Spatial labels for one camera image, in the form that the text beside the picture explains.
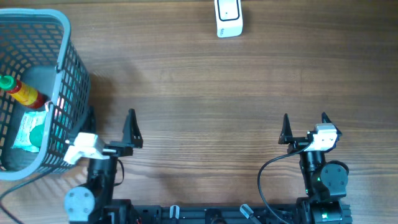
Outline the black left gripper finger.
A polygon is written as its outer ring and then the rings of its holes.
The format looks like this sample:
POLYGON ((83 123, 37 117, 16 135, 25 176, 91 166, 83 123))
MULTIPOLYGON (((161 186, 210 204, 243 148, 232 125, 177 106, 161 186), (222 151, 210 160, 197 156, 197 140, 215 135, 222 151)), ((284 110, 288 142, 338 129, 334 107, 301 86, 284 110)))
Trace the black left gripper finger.
POLYGON ((130 108, 123 127, 123 143, 143 143, 143 138, 137 124, 136 112, 130 108))
POLYGON ((96 133, 96 116, 95 109, 93 106, 89 106, 84 114, 83 132, 85 133, 96 133))

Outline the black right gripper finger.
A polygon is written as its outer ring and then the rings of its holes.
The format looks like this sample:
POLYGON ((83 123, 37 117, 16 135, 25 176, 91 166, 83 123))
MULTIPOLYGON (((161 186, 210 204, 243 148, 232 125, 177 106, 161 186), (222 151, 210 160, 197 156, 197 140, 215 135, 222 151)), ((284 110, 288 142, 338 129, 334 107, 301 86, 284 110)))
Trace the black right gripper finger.
POLYGON ((332 125, 335 127, 335 129, 336 129, 337 135, 338 135, 338 136, 341 136, 341 135, 342 135, 342 132, 341 132, 341 131, 337 128, 337 126, 330 120, 330 118, 328 117, 328 115, 327 115, 325 112, 322 113, 322 123, 330 123, 330 124, 332 124, 332 125))
POLYGON ((289 116, 287 113, 284 115, 279 140, 293 140, 293 134, 290 126, 289 116))

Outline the green lid jar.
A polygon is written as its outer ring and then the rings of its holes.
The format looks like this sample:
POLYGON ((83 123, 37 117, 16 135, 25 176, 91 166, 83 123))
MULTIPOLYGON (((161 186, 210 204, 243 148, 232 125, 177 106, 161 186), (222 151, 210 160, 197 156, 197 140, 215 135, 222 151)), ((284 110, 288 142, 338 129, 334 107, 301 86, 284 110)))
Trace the green lid jar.
POLYGON ((44 135, 44 127, 45 127, 44 124, 37 125, 32 129, 32 131, 29 134, 30 143, 37 148, 41 147, 44 135))

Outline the green white package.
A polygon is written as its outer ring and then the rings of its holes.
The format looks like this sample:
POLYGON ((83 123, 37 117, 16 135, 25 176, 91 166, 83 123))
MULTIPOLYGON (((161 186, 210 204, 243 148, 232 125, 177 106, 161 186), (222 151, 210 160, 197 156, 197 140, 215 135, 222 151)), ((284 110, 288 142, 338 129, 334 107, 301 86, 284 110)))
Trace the green white package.
POLYGON ((29 134, 35 126, 40 124, 45 125, 46 115, 46 111, 32 111, 24 113, 12 148, 22 149, 33 153, 39 152, 40 148, 37 148, 30 143, 29 134))

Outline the red yellow sauce bottle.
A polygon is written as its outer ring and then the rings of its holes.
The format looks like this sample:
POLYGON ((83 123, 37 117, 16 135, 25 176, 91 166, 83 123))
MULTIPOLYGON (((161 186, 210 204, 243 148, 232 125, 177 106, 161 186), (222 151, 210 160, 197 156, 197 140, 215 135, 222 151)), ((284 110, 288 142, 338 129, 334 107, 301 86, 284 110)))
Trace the red yellow sauce bottle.
POLYGON ((45 104, 45 96, 41 92, 10 75, 1 77, 1 89, 30 109, 39 109, 45 104))

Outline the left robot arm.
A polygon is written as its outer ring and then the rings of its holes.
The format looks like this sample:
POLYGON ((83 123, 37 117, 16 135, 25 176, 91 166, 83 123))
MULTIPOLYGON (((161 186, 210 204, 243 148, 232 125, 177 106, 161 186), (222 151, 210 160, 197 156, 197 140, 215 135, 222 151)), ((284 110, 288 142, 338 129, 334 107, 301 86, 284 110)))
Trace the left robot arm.
POLYGON ((64 207, 70 223, 142 223, 142 218, 129 199, 113 199, 117 167, 121 157, 132 156, 143 146, 136 112, 130 108, 120 141, 105 143, 96 134, 94 108, 90 107, 70 131, 64 161, 76 164, 89 159, 86 182, 69 190, 64 207))

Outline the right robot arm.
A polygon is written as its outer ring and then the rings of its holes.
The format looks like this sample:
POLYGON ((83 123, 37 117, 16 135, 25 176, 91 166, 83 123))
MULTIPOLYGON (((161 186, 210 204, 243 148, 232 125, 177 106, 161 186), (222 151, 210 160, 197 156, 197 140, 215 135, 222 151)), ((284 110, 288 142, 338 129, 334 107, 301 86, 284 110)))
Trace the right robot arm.
POLYGON ((300 156, 299 166, 307 194, 296 200, 295 223, 353 222, 350 206, 341 202, 347 194, 349 168, 343 162, 325 159, 341 135, 326 113, 322 113, 321 123, 305 137, 295 137, 289 117, 284 115, 279 144, 288 145, 289 156, 300 156))

